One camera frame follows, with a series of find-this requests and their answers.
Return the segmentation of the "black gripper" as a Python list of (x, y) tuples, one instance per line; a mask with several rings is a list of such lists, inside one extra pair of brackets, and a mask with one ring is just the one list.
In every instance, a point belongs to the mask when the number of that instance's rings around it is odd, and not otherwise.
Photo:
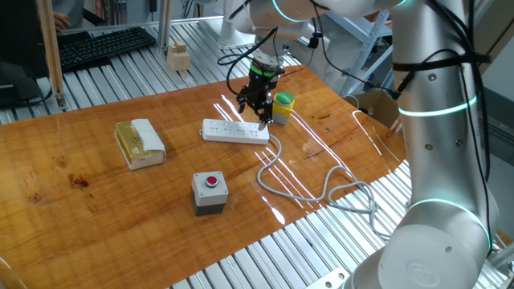
[(259, 131), (263, 131), (269, 124), (273, 123), (273, 104), (262, 106), (262, 102), (266, 99), (266, 94), (276, 88), (278, 79), (279, 76), (274, 73), (250, 73), (248, 84), (242, 87), (236, 97), (239, 114), (244, 112), (246, 105), (258, 110)]

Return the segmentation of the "person hand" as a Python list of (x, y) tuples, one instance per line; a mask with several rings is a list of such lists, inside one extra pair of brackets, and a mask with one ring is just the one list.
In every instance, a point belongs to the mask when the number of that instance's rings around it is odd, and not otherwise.
[(68, 15), (54, 12), (53, 17), (54, 17), (54, 23), (55, 23), (55, 31), (57, 34), (60, 34), (63, 31), (65, 31), (66, 29), (71, 27), (70, 18)]

